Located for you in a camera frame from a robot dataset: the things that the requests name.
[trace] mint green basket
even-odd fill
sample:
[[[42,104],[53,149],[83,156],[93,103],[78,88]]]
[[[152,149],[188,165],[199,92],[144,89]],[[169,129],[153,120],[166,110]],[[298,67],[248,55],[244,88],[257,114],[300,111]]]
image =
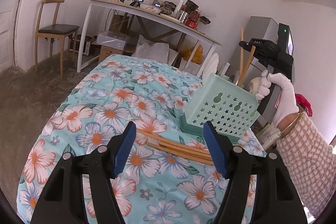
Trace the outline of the mint green basket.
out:
[[[240,137],[258,118],[258,106],[255,96],[211,74],[186,108],[185,121],[201,128],[211,121],[218,133]]]

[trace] orange bag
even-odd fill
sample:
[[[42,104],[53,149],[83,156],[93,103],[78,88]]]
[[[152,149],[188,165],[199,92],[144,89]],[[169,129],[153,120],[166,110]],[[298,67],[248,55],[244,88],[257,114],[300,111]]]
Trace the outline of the orange bag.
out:
[[[188,61],[189,57],[191,56],[191,53],[193,52],[195,47],[190,47],[184,54],[183,54],[183,59],[185,61]],[[198,45],[196,52],[193,56],[193,59],[191,60],[192,62],[196,64],[201,64],[202,63],[202,55],[203,55],[203,47],[201,44]]]

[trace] checkered sleeve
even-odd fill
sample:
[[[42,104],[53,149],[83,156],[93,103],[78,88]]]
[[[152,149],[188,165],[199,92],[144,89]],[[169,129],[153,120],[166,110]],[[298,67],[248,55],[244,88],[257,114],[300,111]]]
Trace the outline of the checkered sleeve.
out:
[[[290,134],[278,140],[277,150],[302,202],[317,218],[336,190],[336,155],[332,147],[303,113]]]

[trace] gloved hand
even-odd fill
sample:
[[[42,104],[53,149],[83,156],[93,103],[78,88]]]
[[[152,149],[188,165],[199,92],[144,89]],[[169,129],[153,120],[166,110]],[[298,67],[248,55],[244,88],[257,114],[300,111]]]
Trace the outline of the gloved hand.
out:
[[[289,115],[298,113],[299,108],[296,105],[294,87],[293,87],[293,84],[290,82],[290,80],[281,73],[277,73],[277,74],[270,73],[268,75],[267,74],[268,74],[268,71],[264,70],[261,75],[262,79],[261,79],[260,86],[258,88],[258,93],[256,94],[256,98],[260,100],[259,98],[261,97],[264,98],[265,96],[267,96],[269,94],[268,88],[270,87],[271,83],[274,83],[281,87],[282,92],[281,92],[278,110],[276,111],[275,116],[272,121],[272,123],[278,127],[278,124],[281,121],[287,124],[287,122],[285,122],[285,118],[288,117],[291,120],[292,117]]]

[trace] white table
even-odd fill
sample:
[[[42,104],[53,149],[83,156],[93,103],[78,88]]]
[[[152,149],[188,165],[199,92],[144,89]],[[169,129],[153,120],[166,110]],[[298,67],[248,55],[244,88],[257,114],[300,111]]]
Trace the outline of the white table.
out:
[[[137,8],[137,7],[132,7],[130,5],[123,4],[122,2],[119,2],[117,0],[116,1],[89,0],[89,1],[90,1],[90,4],[89,4],[89,8],[87,9],[87,13],[86,13],[85,21],[84,21],[82,37],[81,37],[81,42],[80,42],[80,46],[79,46],[79,52],[83,52],[84,39],[85,39],[88,24],[89,24],[89,19],[90,19],[92,6],[106,7],[106,8],[110,8],[110,9],[113,9],[113,10],[119,10],[119,11],[122,11],[122,12],[125,12],[125,13],[129,13],[129,14],[133,14],[133,15],[136,15],[136,16],[144,17],[144,18],[147,18],[147,19],[152,20],[152,21],[156,21],[158,23],[161,23],[163,25],[166,25],[168,27],[171,27],[173,29],[176,29],[180,32],[183,32],[187,35],[190,35],[190,36],[196,38],[197,43],[195,45],[195,48],[194,48],[192,54],[190,55],[190,58],[189,58],[188,62],[186,63],[185,67],[187,67],[190,64],[190,62],[191,62],[191,60],[192,60],[192,58],[193,58],[193,56],[196,52],[196,49],[201,42],[204,42],[207,45],[210,45],[210,49],[209,49],[209,51],[206,55],[206,58],[205,58],[204,62],[202,63],[201,68],[199,69],[199,71],[196,75],[197,77],[201,76],[201,74],[203,72],[203,69],[204,69],[204,66],[205,66],[206,62],[209,60],[209,58],[211,57],[211,55],[213,54],[213,52],[216,48],[216,45],[220,45],[220,46],[222,45],[220,42],[217,42],[216,40],[206,36],[205,34],[199,32],[197,30],[194,30],[194,29],[192,29],[192,28],[190,28],[190,27],[188,27],[184,24],[175,22],[174,20],[168,19],[168,18],[163,17],[161,15],[157,15],[157,14],[154,14],[152,12],[149,12],[149,11]],[[93,61],[95,61],[98,58],[99,58],[99,56],[96,56],[96,57],[92,58],[91,60],[82,64],[82,55],[79,54],[78,55],[78,63],[77,63],[77,72],[80,72],[83,68],[85,68],[86,66],[88,66],[90,63],[92,63]]]

